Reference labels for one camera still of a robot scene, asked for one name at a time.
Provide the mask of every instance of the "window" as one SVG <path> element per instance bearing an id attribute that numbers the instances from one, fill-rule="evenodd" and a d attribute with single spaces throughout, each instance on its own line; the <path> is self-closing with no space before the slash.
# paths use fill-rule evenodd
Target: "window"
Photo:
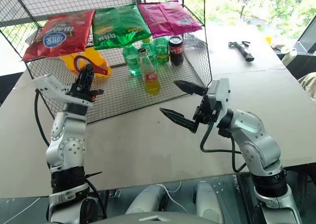
<path id="1" fill-rule="evenodd" d="M 316 15 L 316 0 L 206 0 L 212 25 L 256 25 L 274 43 L 295 42 Z"/>

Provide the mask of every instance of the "red handle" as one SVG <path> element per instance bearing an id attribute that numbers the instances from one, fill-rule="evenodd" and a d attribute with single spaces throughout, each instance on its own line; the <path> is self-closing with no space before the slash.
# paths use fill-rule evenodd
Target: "red handle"
<path id="1" fill-rule="evenodd" d="M 84 60 L 88 61 L 92 65 L 93 71 L 94 71 L 95 74 L 108 75 L 108 70 L 107 69 L 104 69 L 104 68 L 101 68 L 101 67 L 97 66 L 90 59 L 88 59 L 87 57 L 82 56 L 82 55 L 77 55 L 74 58 L 74 67 L 77 70 L 77 72 L 79 72 L 79 73 L 81 72 L 81 69 L 78 67 L 79 59 L 84 59 Z"/>

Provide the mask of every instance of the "green plastic bottle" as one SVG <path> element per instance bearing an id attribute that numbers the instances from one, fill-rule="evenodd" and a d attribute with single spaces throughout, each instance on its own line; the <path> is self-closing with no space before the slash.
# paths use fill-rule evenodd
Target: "green plastic bottle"
<path id="1" fill-rule="evenodd" d="M 149 38 L 145 38 L 142 39 L 142 45 L 140 48 L 145 48 L 147 50 L 147 55 L 150 59 L 150 61 L 152 62 L 153 66 L 155 67 L 155 69 L 157 68 L 157 66 L 159 65 L 158 61 L 157 61 L 157 57 L 156 57 L 156 50 L 154 45 L 150 42 L 150 37 Z"/>
<path id="2" fill-rule="evenodd" d="M 169 62 L 169 41 L 165 37 L 159 37 L 154 40 L 157 60 L 160 65 Z"/>
<path id="3" fill-rule="evenodd" d="M 129 44 L 123 49 L 123 57 L 130 73 L 134 76 L 141 74 L 139 65 L 138 50 L 133 44 Z"/>

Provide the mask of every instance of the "pink snack bag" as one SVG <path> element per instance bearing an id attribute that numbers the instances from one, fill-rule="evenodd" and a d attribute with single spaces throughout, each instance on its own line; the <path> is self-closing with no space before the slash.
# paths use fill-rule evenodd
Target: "pink snack bag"
<path id="1" fill-rule="evenodd" d="M 177 0 L 137 5 L 153 38 L 176 36 L 202 29 Z"/>

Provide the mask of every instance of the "logo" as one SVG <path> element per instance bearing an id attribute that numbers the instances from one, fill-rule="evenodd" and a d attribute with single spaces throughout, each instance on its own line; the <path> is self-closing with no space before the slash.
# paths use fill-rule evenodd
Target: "logo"
<path id="1" fill-rule="evenodd" d="M 55 23 L 51 29 L 49 29 L 45 34 L 47 33 L 64 33 L 68 37 L 74 36 L 74 27 L 70 23 Z"/>
<path id="2" fill-rule="evenodd" d="M 180 46 L 170 46 L 170 53 L 174 55 L 181 54 L 183 52 L 183 44 Z"/>
<path id="3" fill-rule="evenodd" d="M 146 75 L 146 82 L 152 82 L 155 81 L 157 79 L 158 75 L 156 73 L 156 71 L 153 71 L 151 74 Z"/>
<path id="4" fill-rule="evenodd" d="M 127 32 L 128 32 L 128 33 L 140 33 L 142 30 L 143 30 L 142 28 L 133 27 L 133 28 L 128 28 L 128 29 L 127 29 Z"/>
<path id="5" fill-rule="evenodd" d="M 101 37 L 99 37 L 99 41 L 102 41 L 102 40 L 109 40 L 109 39 L 113 39 L 113 38 L 116 38 L 117 36 L 115 36 L 114 33 L 107 33 Z"/>
<path id="6" fill-rule="evenodd" d="M 66 38 L 66 34 L 64 33 L 52 32 L 44 36 L 43 43 L 45 47 L 53 48 L 59 46 Z"/>

